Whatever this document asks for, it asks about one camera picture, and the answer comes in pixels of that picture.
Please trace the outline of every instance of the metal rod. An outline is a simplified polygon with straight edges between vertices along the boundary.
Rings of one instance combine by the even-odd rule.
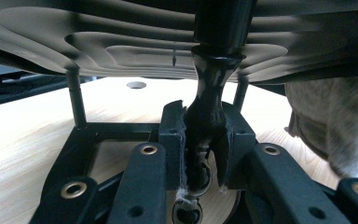
[[[78,73],[68,72],[66,74],[68,81],[69,94],[71,96],[72,111],[74,113],[75,126],[78,129],[87,127],[86,112],[83,105],[83,97],[80,89],[80,79]]]
[[[242,110],[243,101],[245,100],[246,91],[248,90],[249,80],[247,77],[238,80],[237,91],[235,92],[234,105],[238,110]]]

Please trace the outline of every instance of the vertical post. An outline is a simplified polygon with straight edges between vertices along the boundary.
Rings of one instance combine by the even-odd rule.
[[[84,129],[87,126],[87,121],[83,105],[83,97],[81,95],[79,74],[75,72],[68,72],[66,74],[66,78],[68,81],[69,94],[71,96],[75,126],[78,129]]]
[[[237,91],[235,92],[234,105],[239,111],[242,110],[243,101],[245,100],[246,91],[248,90],[249,80],[247,77],[238,79]]]

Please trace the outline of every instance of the table surface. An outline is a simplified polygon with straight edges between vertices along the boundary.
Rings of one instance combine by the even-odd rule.
[[[127,84],[133,81],[142,81],[146,87],[131,89]],[[236,84],[228,83],[223,100],[231,103],[235,90]],[[190,105],[196,91],[194,80],[123,77],[82,84],[89,122],[159,122],[163,106],[176,100]],[[328,164],[300,139],[284,131],[291,113],[285,97],[250,86],[241,113],[259,142],[286,148],[311,178],[330,188],[337,187],[338,178]],[[67,89],[0,105],[0,223],[30,220],[48,171],[74,126],[72,117]],[[122,148],[128,146],[116,147],[113,152],[104,149],[109,144],[114,143],[106,141],[99,145],[96,165],[90,174],[98,181],[126,166],[129,153]],[[203,223],[222,223],[221,218],[229,213],[235,199],[235,192],[222,195],[217,186],[213,190],[201,199]]]

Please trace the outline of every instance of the fuzzy gray fabric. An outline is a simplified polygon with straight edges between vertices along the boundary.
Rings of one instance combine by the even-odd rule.
[[[342,177],[358,177],[358,77],[288,83],[288,127]]]

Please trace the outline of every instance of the wooden table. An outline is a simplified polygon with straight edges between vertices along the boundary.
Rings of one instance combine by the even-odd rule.
[[[129,82],[142,81],[146,87],[134,90]],[[82,85],[84,104],[90,122],[159,122],[162,108],[169,102],[195,97],[194,80],[156,80],[143,78],[103,78]],[[228,83],[223,100],[232,102],[236,84]],[[285,97],[250,87],[241,113],[257,133],[259,142],[285,147],[313,179],[335,188],[338,178],[327,163],[319,159],[283,128],[289,123],[291,108]],[[68,90],[53,91],[0,105],[0,223],[27,223],[39,204],[41,189],[53,162],[74,126]],[[101,149],[94,178],[111,169]],[[126,165],[125,152],[115,156],[118,169]],[[209,208],[203,223],[221,223],[216,211],[229,211],[213,194],[205,196]]]

